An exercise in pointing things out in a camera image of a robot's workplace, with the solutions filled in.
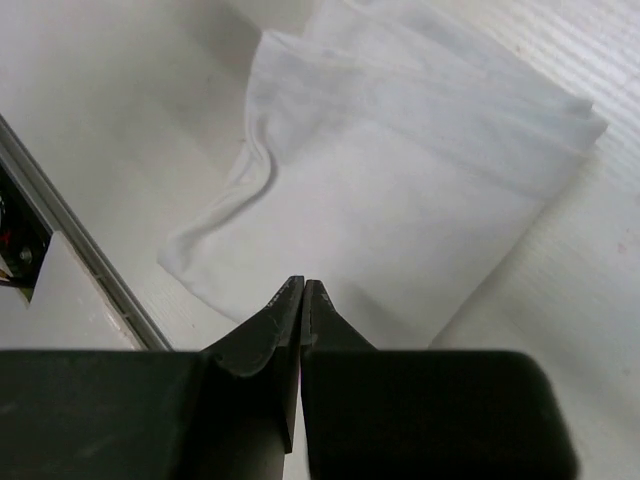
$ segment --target metal rail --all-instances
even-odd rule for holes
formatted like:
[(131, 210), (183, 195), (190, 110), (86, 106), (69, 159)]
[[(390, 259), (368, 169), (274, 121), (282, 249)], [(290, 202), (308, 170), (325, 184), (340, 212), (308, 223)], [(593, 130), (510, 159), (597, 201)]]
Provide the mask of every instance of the metal rail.
[(49, 233), (65, 234), (140, 344), (149, 350), (171, 350), (169, 341), (1, 115), (0, 164)]

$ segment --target white surface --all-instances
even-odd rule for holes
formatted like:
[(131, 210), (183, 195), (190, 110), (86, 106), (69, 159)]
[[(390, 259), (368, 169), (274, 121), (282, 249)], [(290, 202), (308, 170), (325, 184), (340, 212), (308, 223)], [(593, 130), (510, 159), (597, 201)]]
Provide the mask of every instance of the white surface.
[[(300, 30), (312, 2), (237, 3), (260, 28)], [(595, 159), (439, 345), (544, 353), (572, 408), (585, 478), (635, 479), (640, 1), (434, 3), (592, 96), (610, 123)], [(212, 199), (240, 148), (256, 27), (212, 0), (4, 0), (0, 8), (0, 111), (175, 345), (215, 340), (231, 323), (162, 272), (155, 250)], [(609, 447), (593, 449), (590, 439)], [(290, 478), (301, 471), (288, 467)]]
[(31, 303), (0, 288), (0, 310), (0, 349), (139, 348), (60, 233), (51, 238)]
[[(340, 5), (320, 13), (344, 17)], [(572, 179), (606, 124), (567, 114), (579, 99), (557, 88), (553, 107), (543, 106), (551, 88), (530, 71), (518, 78), (524, 69), (511, 58), (497, 68), (414, 67), (457, 60), (476, 48), (471, 40), (434, 43), (447, 49), (434, 57), (416, 48), (413, 62), (400, 62), (415, 44), (385, 42), (379, 55), (363, 14), (342, 22), (344, 36), (370, 47), (354, 56), (350, 43), (322, 46), (336, 37), (336, 22), (324, 19), (314, 19), (313, 37), (263, 35), (246, 148), (224, 192), (181, 226), (161, 263), (238, 323), (292, 272), (321, 278), (378, 348), (424, 348)]]

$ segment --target folded white towel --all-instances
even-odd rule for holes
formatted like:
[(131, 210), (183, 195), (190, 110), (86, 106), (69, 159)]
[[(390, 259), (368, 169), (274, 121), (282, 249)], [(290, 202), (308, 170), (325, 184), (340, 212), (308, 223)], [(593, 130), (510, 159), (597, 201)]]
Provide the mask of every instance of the folded white towel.
[(416, 0), (325, 0), (305, 38), (413, 67), (458, 85), (482, 82), (501, 100), (524, 98), (588, 116), (592, 102), (564, 91), (494, 40)]
[(265, 33), (246, 148), (162, 265), (237, 321), (320, 278), (374, 344), (425, 347), (605, 129), (559, 89), (547, 112), (451, 78)]

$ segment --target black device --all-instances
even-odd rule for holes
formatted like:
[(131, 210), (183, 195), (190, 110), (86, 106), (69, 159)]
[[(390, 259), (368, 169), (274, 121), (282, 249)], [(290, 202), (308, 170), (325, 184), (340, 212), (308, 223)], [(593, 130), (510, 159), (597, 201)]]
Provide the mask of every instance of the black device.
[(50, 234), (0, 167), (0, 257), (14, 283), (30, 288), (38, 278)]
[(299, 372), (312, 479), (577, 475), (530, 358), (377, 350), (291, 277), (201, 352), (0, 352), (0, 478), (281, 479)]

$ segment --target white table surface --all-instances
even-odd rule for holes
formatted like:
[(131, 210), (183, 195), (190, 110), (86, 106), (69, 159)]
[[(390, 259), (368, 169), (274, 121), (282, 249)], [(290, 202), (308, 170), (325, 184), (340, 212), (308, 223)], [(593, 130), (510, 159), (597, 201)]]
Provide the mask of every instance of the white table surface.
[[(240, 149), (259, 30), (300, 31), (312, 3), (0, 2), (0, 111), (177, 348), (233, 324), (157, 266), (157, 247), (213, 199)], [(435, 3), (591, 96), (610, 122), (594, 160), (436, 345), (532, 353), (584, 478), (638, 478), (640, 0)]]

